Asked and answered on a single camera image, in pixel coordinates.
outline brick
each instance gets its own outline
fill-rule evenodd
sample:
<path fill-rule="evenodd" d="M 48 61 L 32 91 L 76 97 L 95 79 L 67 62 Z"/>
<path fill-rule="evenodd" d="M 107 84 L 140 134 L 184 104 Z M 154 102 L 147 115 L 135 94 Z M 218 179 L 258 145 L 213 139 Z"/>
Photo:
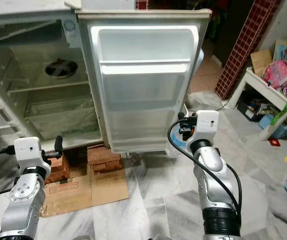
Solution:
<path fill-rule="evenodd" d="M 101 172 L 101 171 L 104 171 L 106 169 L 106 164 L 105 163 L 101 163 L 101 164 L 91 165 L 91 169 L 95 173 Z"/>
<path fill-rule="evenodd" d="M 45 184 L 69 178 L 69 163 L 65 155 L 62 155 L 59 159 L 50 158 L 49 160 L 51 160 L 51 174 L 45 179 Z"/>
<path fill-rule="evenodd" d="M 115 160 L 106 163 L 91 165 L 91 169 L 94 173 L 105 173 L 123 169 L 123 165 L 121 163 L 121 160 Z"/>
<path fill-rule="evenodd" d="M 104 164 L 121 159 L 119 153 L 112 153 L 106 147 L 96 147 L 88 149 L 88 163 L 90 165 Z"/>

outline cardboard box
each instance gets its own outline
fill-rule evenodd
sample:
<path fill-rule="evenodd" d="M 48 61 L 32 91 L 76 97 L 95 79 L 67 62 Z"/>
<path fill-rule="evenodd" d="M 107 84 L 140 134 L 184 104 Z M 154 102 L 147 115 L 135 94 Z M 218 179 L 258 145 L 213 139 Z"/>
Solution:
<path fill-rule="evenodd" d="M 47 184 L 40 215 L 55 216 L 129 197 L 124 169 L 95 173 L 88 165 L 86 172 L 86 175 L 72 177 L 65 182 Z"/>
<path fill-rule="evenodd" d="M 254 74 L 261 78 L 268 65 L 273 62 L 269 49 L 253 52 L 250 57 Z"/>

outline red brick pillar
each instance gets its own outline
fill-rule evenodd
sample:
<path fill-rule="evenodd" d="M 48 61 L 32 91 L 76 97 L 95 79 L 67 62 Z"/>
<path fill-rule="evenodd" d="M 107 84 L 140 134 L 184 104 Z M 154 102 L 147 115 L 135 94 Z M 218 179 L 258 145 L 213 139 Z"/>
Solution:
<path fill-rule="evenodd" d="M 239 37 L 223 68 L 215 93 L 225 100 L 232 94 L 245 69 L 250 54 L 255 51 L 282 0 L 254 0 Z"/>

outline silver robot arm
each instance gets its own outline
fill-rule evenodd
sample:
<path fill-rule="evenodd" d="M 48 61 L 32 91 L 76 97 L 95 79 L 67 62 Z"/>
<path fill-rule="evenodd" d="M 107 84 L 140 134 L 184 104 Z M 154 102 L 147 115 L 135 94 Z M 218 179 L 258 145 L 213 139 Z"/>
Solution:
<path fill-rule="evenodd" d="M 240 240 L 240 210 L 236 200 L 232 198 L 233 188 L 227 176 L 228 167 L 219 151 L 213 147 L 218 122 L 219 112 L 199 110 L 195 117 L 180 123 L 180 133 L 183 139 L 187 140 L 187 150 L 193 155 L 193 172 L 198 181 L 204 220 L 203 240 Z"/>
<path fill-rule="evenodd" d="M 63 138 L 58 136 L 55 153 L 46 155 L 37 137 L 14 141 L 20 176 L 10 191 L 10 202 L 1 220 L 0 240 L 33 240 L 39 212 L 45 201 L 45 179 L 51 173 L 51 161 L 62 155 Z"/>

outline refrigerator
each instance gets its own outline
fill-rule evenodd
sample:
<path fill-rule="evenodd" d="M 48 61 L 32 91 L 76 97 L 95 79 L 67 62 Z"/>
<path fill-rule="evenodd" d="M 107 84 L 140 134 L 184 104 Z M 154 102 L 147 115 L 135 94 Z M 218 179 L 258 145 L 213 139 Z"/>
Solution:
<path fill-rule="evenodd" d="M 0 15 L 0 114 L 53 149 L 104 142 L 164 150 L 203 59 L 202 10 L 61 10 Z"/>

